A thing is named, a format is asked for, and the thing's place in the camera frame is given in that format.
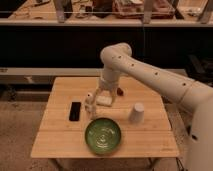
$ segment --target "black wall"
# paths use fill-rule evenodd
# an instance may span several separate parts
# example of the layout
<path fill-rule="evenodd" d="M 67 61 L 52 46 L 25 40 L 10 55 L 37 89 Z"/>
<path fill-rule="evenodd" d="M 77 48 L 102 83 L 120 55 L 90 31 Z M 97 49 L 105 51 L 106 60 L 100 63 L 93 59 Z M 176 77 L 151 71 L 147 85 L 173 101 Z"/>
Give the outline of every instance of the black wall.
<path fill-rule="evenodd" d="M 0 18 L 9 17 L 12 14 L 12 11 L 15 11 L 25 1 L 26 0 L 0 0 Z"/>
<path fill-rule="evenodd" d="M 213 28 L 1 26 L 0 37 L 0 67 L 99 68 L 101 49 L 120 42 L 159 67 L 183 67 L 189 54 L 213 57 Z"/>

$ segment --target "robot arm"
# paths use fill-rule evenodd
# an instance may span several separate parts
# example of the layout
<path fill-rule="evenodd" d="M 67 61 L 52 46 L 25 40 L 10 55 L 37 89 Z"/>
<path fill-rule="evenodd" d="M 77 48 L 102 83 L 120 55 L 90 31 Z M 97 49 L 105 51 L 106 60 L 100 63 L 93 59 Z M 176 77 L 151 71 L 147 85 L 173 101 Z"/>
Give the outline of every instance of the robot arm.
<path fill-rule="evenodd" d="M 124 72 L 194 113 L 186 168 L 188 171 L 212 171 L 213 89 L 193 79 L 139 62 L 131 55 L 131 48 L 125 43 L 108 46 L 101 51 L 104 68 L 99 90 L 115 94 L 120 74 Z"/>

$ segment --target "small figurine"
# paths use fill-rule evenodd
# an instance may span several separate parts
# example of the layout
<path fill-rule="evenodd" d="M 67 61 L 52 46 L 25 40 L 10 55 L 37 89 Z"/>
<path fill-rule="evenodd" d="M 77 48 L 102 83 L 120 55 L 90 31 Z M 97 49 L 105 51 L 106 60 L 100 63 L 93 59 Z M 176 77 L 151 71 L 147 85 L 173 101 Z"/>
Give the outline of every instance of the small figurine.
<path fill-rule="evenodd" d="M 96 104 L 95 104 L 95 98 L 92 93 L 88 93 L 87 97 L 84 102 L 85 110 L 87 111 L 87 114 L 89 115 L 90 119 L 96 118 Z"/>

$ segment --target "floor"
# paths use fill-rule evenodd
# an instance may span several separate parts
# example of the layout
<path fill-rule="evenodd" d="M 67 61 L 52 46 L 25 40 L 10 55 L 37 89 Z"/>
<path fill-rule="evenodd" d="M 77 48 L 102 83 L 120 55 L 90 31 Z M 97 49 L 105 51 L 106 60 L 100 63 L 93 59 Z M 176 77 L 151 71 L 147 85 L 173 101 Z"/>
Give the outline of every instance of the floor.
<path fill-rule="evenodd" d="M 0 171 L 55 171 L 55 167 L 47 159 L 30 158 L 50 91 L 18 90 L 16 96 L 11 97 L 4 88 L 0 90 Z M 184 163 L 187 151 L 184 123 L 188 124 L 191 116 L 180 112 L 176 105 L 167 101 L 165 108 L 181 152 L 180 160 Z M 149 163 L 148 159 L 64 159 L 60 162 L 65 168 L 70 167 L 74 171 L 139 171 Z M 178 171 L 176 160 L 162 159 L 154 170 Z"/>

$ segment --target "table leg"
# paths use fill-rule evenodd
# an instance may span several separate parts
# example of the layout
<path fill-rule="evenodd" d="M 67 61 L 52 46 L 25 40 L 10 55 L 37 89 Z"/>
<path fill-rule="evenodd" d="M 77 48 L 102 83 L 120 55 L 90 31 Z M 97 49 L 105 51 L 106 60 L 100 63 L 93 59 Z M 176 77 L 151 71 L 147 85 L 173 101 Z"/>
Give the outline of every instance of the table leg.
<path fill-rule="evenodd" d="M 58 169 L 58 171 L 64 171 L 65 169 L 59 164 L 56 159 L 49 159 L 49 161 Z"/>
<path fill-rule="evenodd" d="M 150 158 L 149 158 L 149 162 L 150 162 L 150 165 L 148 167 L 148 170 L 150 171 L 153 171 L 155 166 L 159 163 L 159 161 L 161 160 L 161 158 L 154 158 L 154 160 L 152 161 Z"/>

